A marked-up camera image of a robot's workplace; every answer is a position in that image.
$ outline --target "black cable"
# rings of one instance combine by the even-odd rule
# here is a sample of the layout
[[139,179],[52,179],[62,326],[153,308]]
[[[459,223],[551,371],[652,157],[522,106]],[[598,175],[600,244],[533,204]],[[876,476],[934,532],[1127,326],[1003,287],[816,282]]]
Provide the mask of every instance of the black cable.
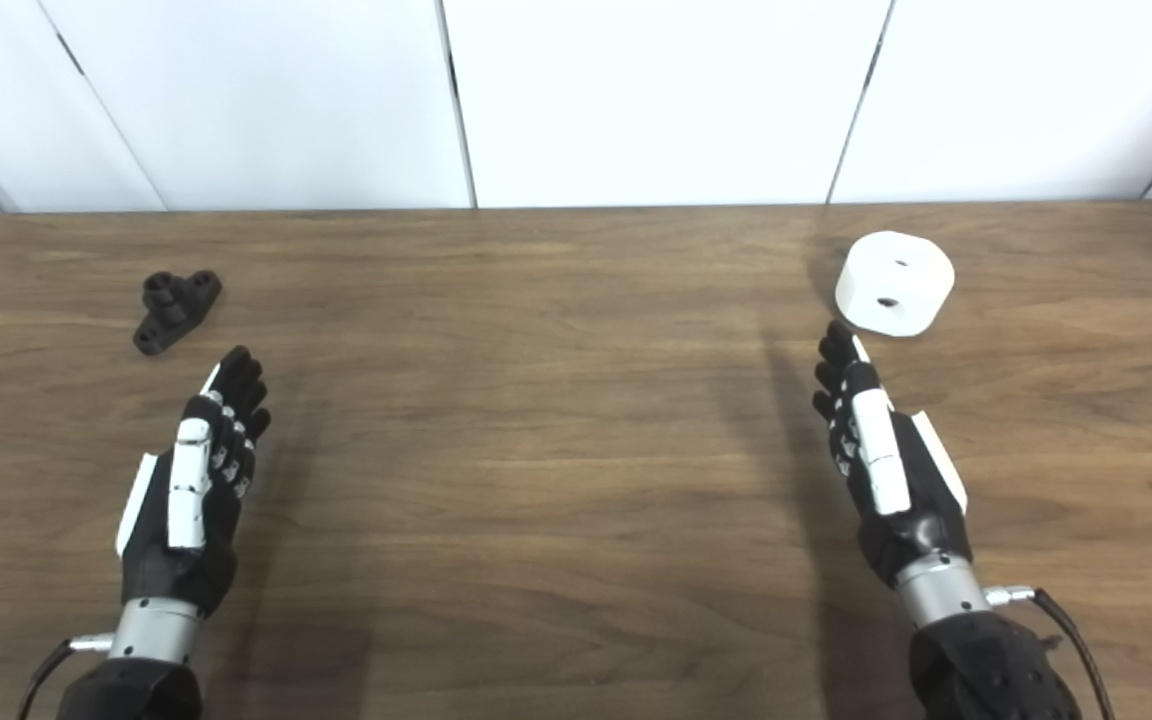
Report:
[[1101,706],[1102,719],[1114,720],[1114,707],[1111,706],[1111,692],[1105,689],[1105,680],[1101,679],[1101,670],[1096,666],[1092,649],[1087,647],[1087,644],[1083,641],[1083,635],[1079,635],[1078,626],[1074,623],[1074,619],[1043,588],[1038,588],[1034,591],[1034,597],[1030,598],[1030,600],[1038,607],[1041,607],[1043,612],[1046,612],[1055,621],[1056,626],[1060,626],[1061,632],[1069,635],[1069,642],[1074,643],[1074,650],[1078,651],[1078,659],[1083,661],[1083,669],[1087,670],[1087,679],[1092,682],[1092,691],[1096,694],[1097,705]]
[[65,638],[60,641],[56,650],[51,651],[51,655],[41,660],[41,665],[38,665],[38,669],[33,670],[33,675],[29,675],[29,684],[24,687],[24,697],[20,698],[17,720],[26,720],[26,717],[29,717],[29,706],[33,705],[33,696],[38,694],[38,687],[47,679],[47,675],[51,675],[52,670],[59,667],[73,653],[74,647],[69,647],[69,638]]

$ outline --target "metal wrist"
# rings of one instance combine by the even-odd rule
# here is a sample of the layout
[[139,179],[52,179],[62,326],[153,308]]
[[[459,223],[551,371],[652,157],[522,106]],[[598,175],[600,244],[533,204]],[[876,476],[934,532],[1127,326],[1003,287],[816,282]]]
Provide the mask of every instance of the metal wrist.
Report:
[[896,593],[915,628],[964,612],[991,611],[972,564],[960,555],[933,552],[896,574]]
[[202,609],[169,597],[134,598],[123,606],[109,657],[187,665],[202,628]]

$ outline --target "cable connector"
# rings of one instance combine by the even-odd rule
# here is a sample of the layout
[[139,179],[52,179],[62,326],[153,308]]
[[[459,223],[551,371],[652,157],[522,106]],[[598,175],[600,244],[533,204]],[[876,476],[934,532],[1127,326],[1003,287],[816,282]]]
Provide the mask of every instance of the cable connector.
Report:
[[1034,599],[1034,589],[1029,585],[993,585],[984,589],[984,598],[990,607],[1002,607],[1011,602],[1026,602]]
[[114,650],[114,634],[74,635],[69,638],[69,650],[74,652],[109,652]]

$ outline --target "white cylinder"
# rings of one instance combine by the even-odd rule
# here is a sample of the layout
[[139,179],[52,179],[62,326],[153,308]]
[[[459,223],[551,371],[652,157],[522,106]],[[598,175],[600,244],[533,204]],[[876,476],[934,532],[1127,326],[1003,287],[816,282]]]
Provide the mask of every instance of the white cylinder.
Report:
[[856,327],[909,338],[932,324],[952,288],[954,264],[937,243],[874,232],[852,243],[833,297]]

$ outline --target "wooden table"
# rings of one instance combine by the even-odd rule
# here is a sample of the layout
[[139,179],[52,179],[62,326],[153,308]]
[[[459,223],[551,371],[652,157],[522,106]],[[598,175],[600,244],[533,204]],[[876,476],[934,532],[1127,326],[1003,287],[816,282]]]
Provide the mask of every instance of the wooden table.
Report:
[[[809,406],[882,228],[957,266],[924,338],[867,343],[957,460],[983,582],[1051,589],[1152,719],[1152,202],[0,215],[0,717],[111,629],[138,457],[241,342],[275,419],[207,717],[916,719]],[[199,268],[211,317],[139,356],[142,278]]]

